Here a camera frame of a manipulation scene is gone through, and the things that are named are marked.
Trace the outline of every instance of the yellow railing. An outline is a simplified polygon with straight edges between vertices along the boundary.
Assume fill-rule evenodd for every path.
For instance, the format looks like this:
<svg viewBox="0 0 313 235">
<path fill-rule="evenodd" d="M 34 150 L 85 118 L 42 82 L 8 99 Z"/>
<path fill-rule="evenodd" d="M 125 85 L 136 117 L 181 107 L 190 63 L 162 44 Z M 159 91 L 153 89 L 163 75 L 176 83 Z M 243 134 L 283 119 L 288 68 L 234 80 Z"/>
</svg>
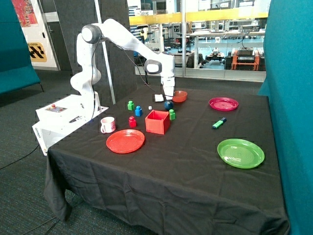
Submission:
<svg viewBox="0 0 313 235">
<path fill-rule="evenodd" d="M 187 12 L 186 21 L 215 21 L 249 18 L 267 18 L 267 12 L 259 12 L 257 8 L 234 8 L 214 11 Z M 181 13 L 160 14 L 152 16 L 130 16 L 130 25 L 138 24 L 167 24 L 181 22 Z"/>
</svg>

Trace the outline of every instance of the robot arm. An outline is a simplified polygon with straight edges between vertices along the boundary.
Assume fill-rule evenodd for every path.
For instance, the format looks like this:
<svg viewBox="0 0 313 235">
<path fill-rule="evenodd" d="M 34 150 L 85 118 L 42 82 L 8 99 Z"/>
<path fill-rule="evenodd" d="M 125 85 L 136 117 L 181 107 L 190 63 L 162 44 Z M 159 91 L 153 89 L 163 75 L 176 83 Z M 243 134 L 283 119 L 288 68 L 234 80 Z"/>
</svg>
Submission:
<svg viewBox="0 0 313 235">
<path fill-rule="evenodd" d="M 164 53 L 154 53 L 125 27 L 113 19 L 108 19 L 100 24 L 88 24 L 83 27 L 82 32 L 78 35 L 77 62 L 83 67 L 83 71 L 72 77 L 71 85 L 82 96 L 93 97 L 92 85 L 100 80 L 101 74 L 96 68 L 93 53 L 96 44 L 104 40 L 110 40 L 123 50 L 133 50 L 144 56 L 147 59 L 144 65 L 146 72 L 149 74 L 160 73 L 161 84 L 163 85 L 166 99 L 172 99 L 175 86 L 174 56 Z M 100 107 L 97 97 L 96 106 Z"/>
</svg>

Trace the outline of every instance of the glass window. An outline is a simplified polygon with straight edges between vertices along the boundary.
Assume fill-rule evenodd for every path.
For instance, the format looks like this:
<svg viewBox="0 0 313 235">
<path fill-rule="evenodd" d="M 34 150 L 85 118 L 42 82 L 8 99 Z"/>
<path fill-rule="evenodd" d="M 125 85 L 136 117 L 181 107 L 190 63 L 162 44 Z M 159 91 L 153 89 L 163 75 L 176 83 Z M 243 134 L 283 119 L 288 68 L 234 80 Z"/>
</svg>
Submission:
<svg viewBox="0 0 313 235">
<path fill-rule="evenodd" d="M 263 81 L 270 0 L 128 0 L 133 34 L 184 77 Z M 134 53 L 141 66 L 145 58 Z"/>
</svg>

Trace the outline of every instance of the marker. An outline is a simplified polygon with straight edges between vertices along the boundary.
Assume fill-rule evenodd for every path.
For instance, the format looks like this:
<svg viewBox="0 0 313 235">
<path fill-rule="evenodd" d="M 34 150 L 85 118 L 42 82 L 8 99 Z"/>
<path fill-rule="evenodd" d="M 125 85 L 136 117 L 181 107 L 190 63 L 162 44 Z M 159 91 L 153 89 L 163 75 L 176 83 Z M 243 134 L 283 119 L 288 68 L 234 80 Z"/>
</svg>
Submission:
<svg viewBox="0 0 313 235">
<path fill-rule="evenodd" d="M 217 129 L 217 128 L 219 128 L 219 126 L 220 125 L 222 125 L 224 122 L 226 122 L 227 120 L 226 120 L 226 118 L 224 117 L 224 118 L 222 118 L 221 120 L 219 120 L 218 122 L 216 122 L 212 127 L 213 127 L 213 129 Z"/>
<path fill-rule="evenodd" d="M 75 122 L 77 120 L 79 120 L 82 116 L 77 116 L 76 118 L 72 119 L 71 121 L 69 121 L 70 123 Z"/>
</svg>

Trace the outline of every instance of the teal partition panel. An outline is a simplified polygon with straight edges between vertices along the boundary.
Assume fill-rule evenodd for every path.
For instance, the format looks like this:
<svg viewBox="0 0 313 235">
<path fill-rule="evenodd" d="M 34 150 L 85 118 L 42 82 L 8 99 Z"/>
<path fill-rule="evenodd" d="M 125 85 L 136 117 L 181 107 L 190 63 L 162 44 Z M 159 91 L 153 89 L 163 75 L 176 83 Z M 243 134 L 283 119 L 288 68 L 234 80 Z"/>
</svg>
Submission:
<svg viewBox="0 0 313 235">
<path fill-rule="evenodd" d="M 11 0 L 1 1 L 0 43 L 0 94 L 40 83 Z"/>
<path fill-rule="evenodd" d="M 313 234 L 313 4 L 272 0 L 265 35 L 269 96 L 291 234 Z"/>
</svg>

